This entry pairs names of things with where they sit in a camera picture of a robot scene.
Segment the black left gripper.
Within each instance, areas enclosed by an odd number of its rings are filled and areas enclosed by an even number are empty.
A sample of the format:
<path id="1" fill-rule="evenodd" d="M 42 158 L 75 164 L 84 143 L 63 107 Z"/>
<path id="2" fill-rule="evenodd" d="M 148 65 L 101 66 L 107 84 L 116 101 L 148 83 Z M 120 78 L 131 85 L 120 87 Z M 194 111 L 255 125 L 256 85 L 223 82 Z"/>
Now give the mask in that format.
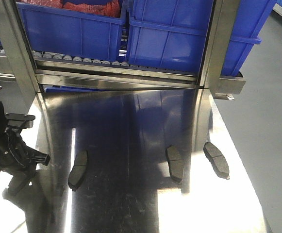
<path id="1" fill-rule="evenodd" d="M 0 170 L 13 177 L 8 184 L 8 194 L 17 195 L 36 174 L 37 164 L 47 166 L 48 154 L 29 148 L 20 133 L 33 127 L 34 115 L 4 112 L 0 101 Z"/>

